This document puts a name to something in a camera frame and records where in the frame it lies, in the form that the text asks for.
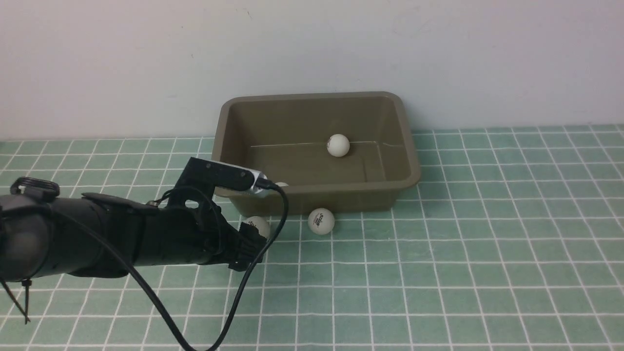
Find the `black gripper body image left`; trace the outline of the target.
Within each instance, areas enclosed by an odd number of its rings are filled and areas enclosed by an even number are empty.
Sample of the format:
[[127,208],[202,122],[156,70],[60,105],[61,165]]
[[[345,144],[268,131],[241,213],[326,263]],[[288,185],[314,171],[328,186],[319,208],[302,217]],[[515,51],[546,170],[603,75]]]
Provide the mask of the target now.
[[240,238],[218,205],[165,207],[146,218],[146,264],[234,264]]

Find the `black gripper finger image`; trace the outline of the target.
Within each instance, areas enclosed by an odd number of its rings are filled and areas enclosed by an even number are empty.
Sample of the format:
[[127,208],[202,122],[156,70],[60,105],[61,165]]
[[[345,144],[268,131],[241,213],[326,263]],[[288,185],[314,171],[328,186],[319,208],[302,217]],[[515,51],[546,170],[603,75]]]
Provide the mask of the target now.
[[268,239],[259,233],[256,226],[242,222],[238,230],[242,249],[263,249]]
[[233,249],[227,255],[228,269],[237,273],[245,272],[249,268],[253,269],[254,266],[263,262],[264,253],[265,248],[263,246]]

